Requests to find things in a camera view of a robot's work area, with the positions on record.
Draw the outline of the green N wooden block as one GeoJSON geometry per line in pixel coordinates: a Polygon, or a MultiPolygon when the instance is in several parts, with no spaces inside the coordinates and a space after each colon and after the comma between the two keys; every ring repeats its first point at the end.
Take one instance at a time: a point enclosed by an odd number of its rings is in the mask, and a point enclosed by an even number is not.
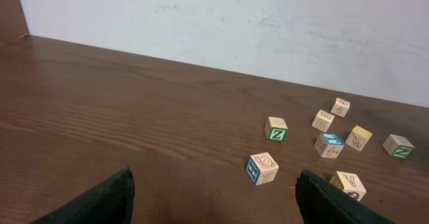
{"type": "Polygon", "coordinates": [[[401,160],[407,160],[415,151],[415,147],[406,137],[394,134],[386,138],[383,147],[392,158],[401,160]]]}

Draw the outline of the soccer ball yellow-top block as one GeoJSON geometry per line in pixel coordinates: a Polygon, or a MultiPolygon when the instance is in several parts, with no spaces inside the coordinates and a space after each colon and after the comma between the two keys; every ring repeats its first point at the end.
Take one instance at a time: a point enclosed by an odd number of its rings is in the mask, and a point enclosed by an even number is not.
{"type": "Polygon", "coordinates": [[[359,177],[353,173],[336,171],[328,182],[358,202],[367,193],[359,177]]]}

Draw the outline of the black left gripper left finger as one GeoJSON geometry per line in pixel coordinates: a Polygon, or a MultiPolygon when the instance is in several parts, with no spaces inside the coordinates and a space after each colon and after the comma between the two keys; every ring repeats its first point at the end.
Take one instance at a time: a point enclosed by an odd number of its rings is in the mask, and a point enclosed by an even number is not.
{"type": "Polygon", "coordinates": [[[130,224],[135,184],[127,166],[33,224],[130,224]]]}

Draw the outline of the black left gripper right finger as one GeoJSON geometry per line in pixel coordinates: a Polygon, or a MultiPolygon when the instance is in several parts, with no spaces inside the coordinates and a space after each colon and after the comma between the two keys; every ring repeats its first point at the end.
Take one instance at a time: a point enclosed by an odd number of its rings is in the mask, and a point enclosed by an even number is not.
{"type": "Polygon", "coordinates": [[[305,223],[394,224],[310,170],[297,178],[296,201],[305,223]]]}

